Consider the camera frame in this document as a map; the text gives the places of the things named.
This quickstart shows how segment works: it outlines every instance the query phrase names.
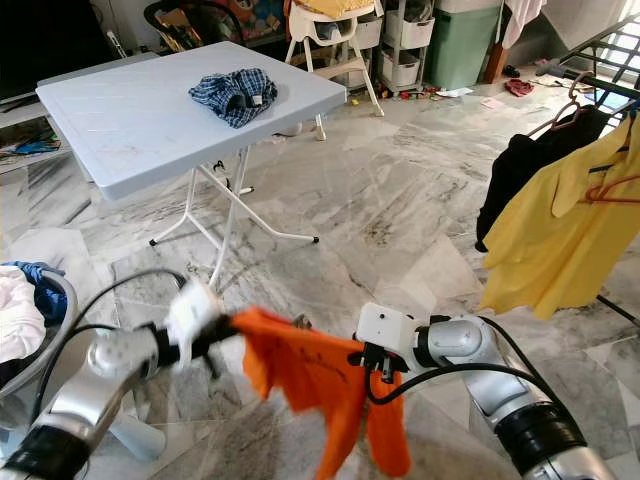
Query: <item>marble floor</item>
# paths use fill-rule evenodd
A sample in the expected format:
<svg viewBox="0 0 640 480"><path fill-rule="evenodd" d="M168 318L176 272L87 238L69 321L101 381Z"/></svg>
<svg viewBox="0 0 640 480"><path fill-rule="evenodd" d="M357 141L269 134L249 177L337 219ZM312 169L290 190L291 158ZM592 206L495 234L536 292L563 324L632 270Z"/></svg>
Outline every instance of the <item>marble floor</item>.
<svg viewBox="0 0 640 480"><path fill-rule="evenodd" d="M487 108L487 97L499 100ZM250 304L319 330L354 331L368 301L424 316L473 311L487 272L475 251L475 219L491 163L509 138L551 118L566 90L537 85L516 98L500 86L453 99L382 102L384 118L363 101L327 115L326 142L312 133L267 139L252 150L245 197L275 227L320 236L317 245L276 242L241 218L220 280L228 309ZM226 159L232 170L234 159ZM163 265L207 279L216 253L183 226L152 248L148 240L181 215L187 178L117 204L87 183L73 158L0 175L2 260L46 261L64 269L80 303L115 279ZM195 212L220 229L227 205L199 184ZM640 314L640 241L603 286ZM147 278L118 288L91 321L132 327L161 321L174 288ZM494 316L520 342L566 402L591 445L621 479L640 478L640 339L626 319L594 303L535 319L526 308ZM308 479L325 441L322 418L294 416L273 394L259 402L242 375L243 342L215 349L215 382L199 361L164 372L134 392L138 416L163 429L167 449L140 462L108 435L87 478ZM407 478L515 479L517 472L457 377L406 397L413 467ZM339 479L384 478L360 441Z"/></svg>

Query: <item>white high chair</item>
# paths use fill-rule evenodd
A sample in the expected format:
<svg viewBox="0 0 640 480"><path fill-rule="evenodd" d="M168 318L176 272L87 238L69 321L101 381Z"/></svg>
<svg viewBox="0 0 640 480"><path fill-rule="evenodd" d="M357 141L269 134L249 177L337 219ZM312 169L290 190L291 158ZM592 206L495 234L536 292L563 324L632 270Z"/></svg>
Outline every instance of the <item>white high chair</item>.
<svg viewBox="0 0 640 480"><path fill-rule="evenodd" d="M362 71L364 81L367 85L367 90L369 91L369 96L371 97L371 103L373 103L373 107L375 109L375 114L378 117L383 117L384 112L378 104L376 93L373 90L373 85L371 84L369 73L367 72L367 66L362 59L362 53L360 52L358 41L355 36L356 27L358 25L358 17L361 15L366 15L367 13L371 13L374 10L376 11L376 15L378 17L383 14L382 5L380 4L379 0L373 0L371 4L367 5L366 7L362 7L356 10L350 10L344 13L344 15L342 15L340 18L331 18L327 15L314 13L310 10L307 10L304 7L298 6L295 0L292 1L291 11L289 13L289 31L291 33L291 43L289 44L289 51L287 52L285 63L291 63L291 58L293 57L293 50L296 46L296 43L303 42L304 53L307 62L307 71L309 72L313 72L317 75L320 75L321 77L330 79L335 77L336 75L342 75L344 73L354 72L358 70ZM344 20L350 21L348 31L344 33L333 31L330 39L319 38L315 25L316 22L335 23ZM353 51L355 52L356 57L343 63L330 65L329 67L320 68L314 71L311 48L309 47L309 38L313 39L313 41L321 47L331 46L332 57L335 56L336 47L339 44L343 44L345 51L346 49L348 49L348 46L351 46L351 48L353 48ZM326 140L327 135L325 134L324 128L322 127L322 119L320 115L316 115L316 125L318 127L316 138L318 140Z"/></svg>

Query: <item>white metal frame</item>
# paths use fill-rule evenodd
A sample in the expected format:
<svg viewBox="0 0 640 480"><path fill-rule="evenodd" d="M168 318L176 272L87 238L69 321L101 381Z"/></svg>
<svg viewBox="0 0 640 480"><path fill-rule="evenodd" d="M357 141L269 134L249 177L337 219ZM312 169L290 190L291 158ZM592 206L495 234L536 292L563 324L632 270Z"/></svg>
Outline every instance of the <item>white metal frame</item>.
<svg viewBox="0 0 640 480"><path fill-rule="evenodd" d="M241 149L238 156L238 164L233 174L232 188L227 188L227 186L219 178L213 175L213 173L211 173L202 165L191 170L191 180L189 181L189 186L187 187L187 201L185 203L185 209L182 218L180 218L180 220L178 220L167 230L155 236L152 240L149 241L149 244L151 246L154 246L159 240L173 232L186 220L189 220L191 223L193 223L198 228L198 230L200 230L202 234L207 238L207 240L209 240L218 249L218 258L216 259L216 265L209 280L209 286L211 288L215 288L215 284L222 271L222 264L224 263L227 251L229 250L229 242L231 241L231 233L233 231L233 223L235 221L237 208L243 210L247 215L249 215L249 218L251 218L255 223L258 224L260 228L262 228L272 237L287 240L304 240L312 243L318 243L320 241L320 239L315 236L283 233L272 228L267 222L260 218L260 216L256 212L254 212L249 206L247 206L246 203L244 203L240 199L240 197L235 192L239 192L240 194L243 192L242 182L244 181L244 174L247 169L247 161L249 160L249 147L244 147L243 149ZM231 202L222 241L220 241L220 239L216 238L211 232L209 232L206 227L193 216L193 213L191 211L196 189L196 174L198 172L204 175L207 180L211 181L211 183L213 183L213 185L220 191L220 193L222 193L222 195L224 195Z"/></svg>

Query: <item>orange shirt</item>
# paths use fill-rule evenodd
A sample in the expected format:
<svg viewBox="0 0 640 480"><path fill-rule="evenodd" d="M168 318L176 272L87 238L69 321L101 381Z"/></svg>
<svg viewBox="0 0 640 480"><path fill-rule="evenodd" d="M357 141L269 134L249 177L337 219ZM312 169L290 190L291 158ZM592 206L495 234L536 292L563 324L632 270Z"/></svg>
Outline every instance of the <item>orange shirt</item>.
<svg viewBox="0 0 640 480"><path fill-rule="evenodd" d="M364 369L351 366L347 356L362 352L354 340L332 337L314 330L295 328L290 322L253 308L236 315L232 325L246 338L244 371L263 399L272 387L280 387L294 412L309 408L322 411L327 426L327 445L316 476L333 477L358 439L366 399ZM383 396L394 385L372 378L372 390ZM370 404L367 437L371 454L381 471L398 477L411 466L403 428L402 397L386 405Z"/></svg>

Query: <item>plaid shirt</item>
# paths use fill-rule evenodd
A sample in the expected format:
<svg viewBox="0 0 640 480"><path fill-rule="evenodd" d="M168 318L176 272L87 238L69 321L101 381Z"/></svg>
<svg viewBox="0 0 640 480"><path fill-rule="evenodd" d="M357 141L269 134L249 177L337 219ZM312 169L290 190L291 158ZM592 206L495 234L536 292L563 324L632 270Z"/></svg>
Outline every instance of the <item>plaid shirt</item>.
<svg viewBox="0 0 640 480"><path fill-rule="evenodd" d="M249 68L203 77L189 95L233 128L240 128L269 108L278 90L263 70Z"/></svg>

